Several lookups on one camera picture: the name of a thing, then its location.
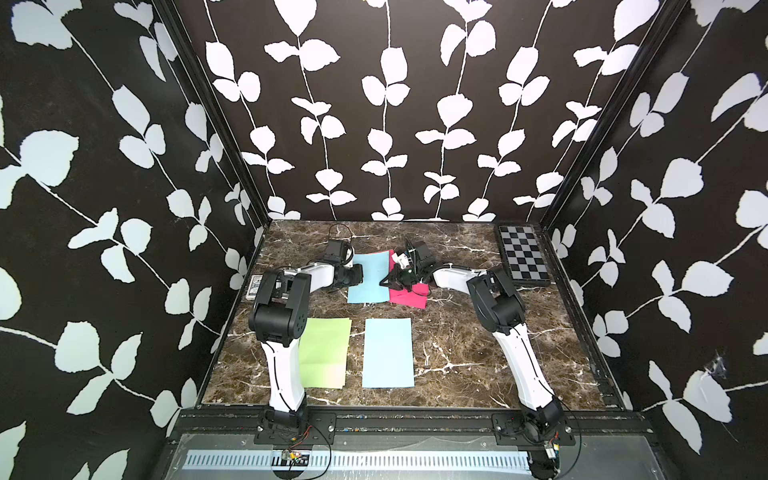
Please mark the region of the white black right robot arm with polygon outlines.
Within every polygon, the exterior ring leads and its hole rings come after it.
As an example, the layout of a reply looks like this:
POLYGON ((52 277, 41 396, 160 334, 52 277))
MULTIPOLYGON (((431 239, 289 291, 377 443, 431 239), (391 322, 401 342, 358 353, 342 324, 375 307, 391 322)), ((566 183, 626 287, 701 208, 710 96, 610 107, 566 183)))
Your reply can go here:
POLYGON ((470 269, 452 264, 422 264, 393 254, 393 266, 380 284, 410 290, 430 283, 468 295, 481 326, 498 342, 517 387, 523 425, 531 437, 552 435, 563 417, 559 398, 547 382, 530 342, 525 305, 501 266, 470 269))

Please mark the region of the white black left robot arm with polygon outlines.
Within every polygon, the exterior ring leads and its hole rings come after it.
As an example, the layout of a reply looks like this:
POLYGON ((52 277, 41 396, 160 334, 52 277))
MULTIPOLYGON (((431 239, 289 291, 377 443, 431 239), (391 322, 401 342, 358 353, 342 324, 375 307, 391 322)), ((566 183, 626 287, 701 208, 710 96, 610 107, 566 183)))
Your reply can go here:
POLYGON ((268 422, 300 431, 308 425, 299 343, 309 318, 310 295, 322 289, 356 286, 362 281, 360 265, 323 262, 273 269, 261 276, 248 325, 267 360, 268 422))

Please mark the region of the light blue paper sheet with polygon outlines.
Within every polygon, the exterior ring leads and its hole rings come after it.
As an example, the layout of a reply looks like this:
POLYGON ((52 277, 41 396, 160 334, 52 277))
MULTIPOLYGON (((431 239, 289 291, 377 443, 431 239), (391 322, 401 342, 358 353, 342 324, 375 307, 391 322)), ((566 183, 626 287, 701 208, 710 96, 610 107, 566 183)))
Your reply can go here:
POLYGON ((362 387, 412 388, 414 382, 411 319, 367 319, 362 387))
POLYGON ((350 304, 383 303, 389 300, 389 288, 380 285, 380 281, 389 274, 389 261, 388 251, 355 254, 353 265, 362 267, 363 280, 348 289, 350 304))

